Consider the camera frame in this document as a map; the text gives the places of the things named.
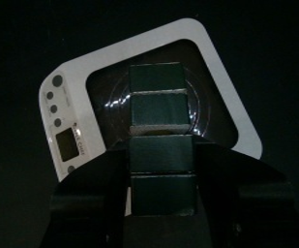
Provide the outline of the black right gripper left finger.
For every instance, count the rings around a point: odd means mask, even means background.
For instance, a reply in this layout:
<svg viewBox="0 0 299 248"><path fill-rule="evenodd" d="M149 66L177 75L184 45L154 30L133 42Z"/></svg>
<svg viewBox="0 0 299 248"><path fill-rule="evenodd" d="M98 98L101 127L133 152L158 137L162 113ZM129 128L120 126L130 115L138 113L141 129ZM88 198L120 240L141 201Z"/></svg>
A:
<svg viewBox="0 0 299 248"><path fill-rule="evenodd" d="M118 145L58 184L40 248L124 248L128 162L126 146Z"/></svg>

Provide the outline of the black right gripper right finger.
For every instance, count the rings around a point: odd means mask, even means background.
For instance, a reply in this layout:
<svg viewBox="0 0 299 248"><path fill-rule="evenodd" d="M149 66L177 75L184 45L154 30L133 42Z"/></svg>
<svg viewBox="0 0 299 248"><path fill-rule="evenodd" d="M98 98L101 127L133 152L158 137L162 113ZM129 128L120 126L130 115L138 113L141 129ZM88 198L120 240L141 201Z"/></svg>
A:
<svg viewBox="0 0 299 248"><path fill-rule="evenodd" d="M194 140L213 248L299 248L299 213L286 175L213 141Z"/></svg>

